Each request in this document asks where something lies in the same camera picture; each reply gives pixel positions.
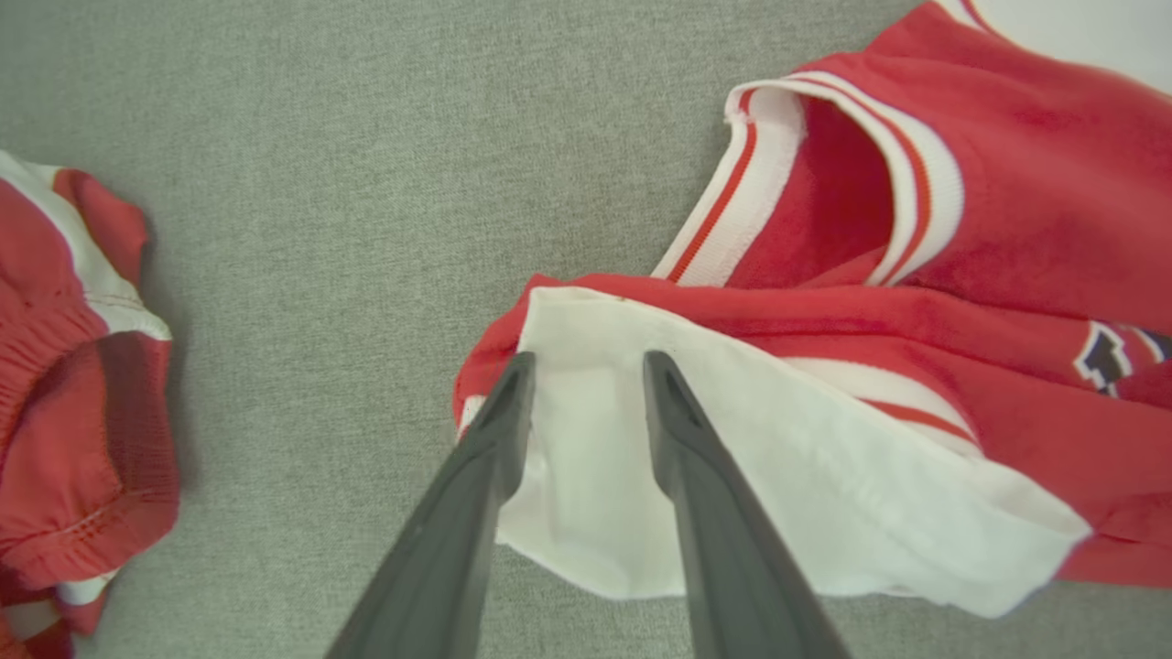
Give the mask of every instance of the jersey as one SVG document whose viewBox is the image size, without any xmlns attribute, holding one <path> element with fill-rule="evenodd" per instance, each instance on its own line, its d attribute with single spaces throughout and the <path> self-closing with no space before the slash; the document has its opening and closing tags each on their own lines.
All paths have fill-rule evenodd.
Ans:
<svg viewBox="0 0 1172 659">
<path fill-rule="evenodd" d="M 142 213 L 0 151 L 0 657 L 64 659 L 166 534 L 170 332 L 138 297 Z"/>
<path fill-rule="evenodd" d="M 652 277 L 536 278 L 455 388 L 468 423 L 537 353 L 498 538 L 682 592 L 639 372 L 667 349 L 820 593 L 995 617 L 1055 576 L 1172 586 L 1172 80 L 1103 46 L 1134 13 L 1045 6 L 929 2 L 734 89 Z M 1071 13 L 1103 35 L 1056 38 Z"/>
</svg>

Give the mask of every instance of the red garment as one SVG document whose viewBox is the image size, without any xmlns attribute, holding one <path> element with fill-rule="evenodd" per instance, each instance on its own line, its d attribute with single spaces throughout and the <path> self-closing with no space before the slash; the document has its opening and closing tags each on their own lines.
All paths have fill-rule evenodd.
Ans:
<svg viewBox="0 0 1172 659">
<path fill-rule="evenodd" d="M 136 208 L 0 151 L 0 657 L 68 658 L 175 523 L 170 334 L 136 291 Z"/>
<path fill-rule="evenodd" d="M 655 277 L 572 285 L 1029 476 L 1095 531 L 1059 577 L 1170 587 L 1172 103 L 990 22 L 928 4 L 863 53 L 738 87 L 729 151 Z M 465 422 L 527 297 L 457 379 Z"/>
</svg>

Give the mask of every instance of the red fabric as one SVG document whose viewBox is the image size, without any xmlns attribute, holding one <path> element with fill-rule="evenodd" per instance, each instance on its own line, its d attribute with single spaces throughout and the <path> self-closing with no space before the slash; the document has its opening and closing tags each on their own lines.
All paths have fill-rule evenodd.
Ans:
<svg viewBox="0 0 1172 659">
<path fill-rule="evenodd" d="M 53 191 L 125 280 L 137 285 L 142 216 L 91 177 L 62 170 Z M 172 526 L 178 474 L 163 398 L 170 344 L 110 334 L 90 301 L 141 308 L 79 281 L 64 235 L 0 181 L 0 606 L 53 603 L 61 620 L 18 639 L 0 617 L 0 658 L 71 655 L 104 593 L 67 605 L 54 587 L 111 572 Z"/>
<path fill-rule="evenodd" d="M 1164 292 L 1172 281 L 1172 106 L 1117 75 L 954 23 L 931 4 L 866 52 L 803 69 L 907 113 L 952 152 L 963 215 L 934 258 L 899 286 L 861 285 L 891 233 L 890 172 L 853 121 L 808 100 L 808 136 L 786 188 L 727 287 L 618 276 L 571 284 L 665 308 L 781 358 L 917 380 L 960 410 L 987 457 L 1030 476 L 1093 526 L 1059 577 L 1172 587 L 1172 306 Z M 918 191 L 924 211 L 931 198 L 922 184 Z M 914 238 L 905 256 L 913 249 Z M 523 295 L 472 351 L 456 381 L 457 415 L 468 396 L 491 390 L 526 306 Z M 963 434 L 919 417 L 922 410 L 877 407 Z"/>
</svg>

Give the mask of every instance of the red and white clothing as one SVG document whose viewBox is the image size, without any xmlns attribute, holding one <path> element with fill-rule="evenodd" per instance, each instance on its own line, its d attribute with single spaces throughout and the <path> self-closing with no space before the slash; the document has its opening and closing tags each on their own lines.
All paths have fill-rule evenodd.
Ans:
<svg viewBox="0 0 1172 659">
<path fill-rule="evenodd" d="M 1055 575 L 1172 586 L 1166 46 L 1013 7 L 927 4 L 734 89 L 652 278 L 530 284 L 455 390 L 468 423 L 537 353 L 502 542 L 607 597 L 682 592 L 641 395 L 666 349 L 818 592 L 992 617 Z"/>
<path fill-rule="evenodd" d="M 175 523 L 170 332 L 138 297 L 142 213 L 0 151 L 0 658 L 64 659 Z"/>
</svg>

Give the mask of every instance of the gray fabric surface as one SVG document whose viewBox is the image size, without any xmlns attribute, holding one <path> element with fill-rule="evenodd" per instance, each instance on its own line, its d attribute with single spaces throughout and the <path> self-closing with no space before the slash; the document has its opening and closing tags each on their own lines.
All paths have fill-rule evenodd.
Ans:
<svg viewBox="0 0 1172 659">
<path fill-rule="evenodd" d="M 911 0 L 0 0 L 0 145 L 148 213 L 184 503 L 91 658 L 320 657 L 452 437 L 463 356 L 536 271 L 647 273 L 723 151 L 724 95 Z M 860 658 L 1172 655 L 1166 593 L 1007 619 L 868 598 Z M 686 657 L 499 549 L 481 657 Z"/>
</svg>

